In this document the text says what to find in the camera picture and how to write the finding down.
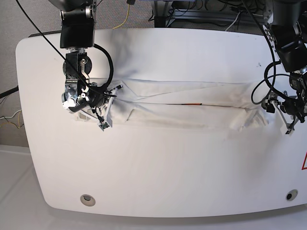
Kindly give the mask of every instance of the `white table surface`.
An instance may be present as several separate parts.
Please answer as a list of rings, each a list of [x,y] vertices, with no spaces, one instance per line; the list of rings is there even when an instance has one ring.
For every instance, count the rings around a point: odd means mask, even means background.
[[[59,47],[59,34],[48,35]],[[187,29],[96,31],[112,56],[114,79],[261,80],[270,52],[261,36]],[[91,78],[107,59],[88,49]],[[307,203],[306,124],[282,136],[277,123],[227,133],[114,126],[72,120],[61,105],[63,60],[41,37],[16,49],[25,129],[45,201],[52,207],[134,217],[201,217]],[[295,200],[286,194],[298,190]],[[80,202],[89,194],[93,207]]]

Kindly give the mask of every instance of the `white cloth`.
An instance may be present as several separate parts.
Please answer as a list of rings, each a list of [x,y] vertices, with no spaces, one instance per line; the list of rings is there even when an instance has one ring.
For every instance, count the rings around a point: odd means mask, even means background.
[[[172,128],[223,128],[240,131],[268,124],[250,95],[257,83],[174,82],[124,80],[110,113],[113,124]],[[261,86],[260,100],[267,93]],[[77,120],[93,121],[82,114]]]

